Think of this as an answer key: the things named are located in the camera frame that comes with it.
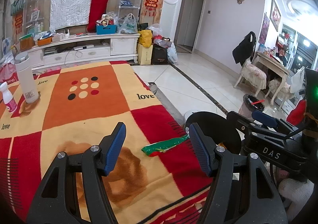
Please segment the white gloved right hand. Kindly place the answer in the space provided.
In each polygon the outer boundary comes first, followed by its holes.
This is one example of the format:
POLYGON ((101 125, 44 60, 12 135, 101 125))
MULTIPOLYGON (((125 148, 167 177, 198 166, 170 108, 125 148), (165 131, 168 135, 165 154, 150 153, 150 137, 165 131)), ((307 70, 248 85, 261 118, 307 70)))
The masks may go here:
POLYGON ((278 187, 279 194, 291 201, 286 211, 288 221, 292 221, 310 199, 314 190, 311 181, 300 182, 294 179, 284 179, 278 187))

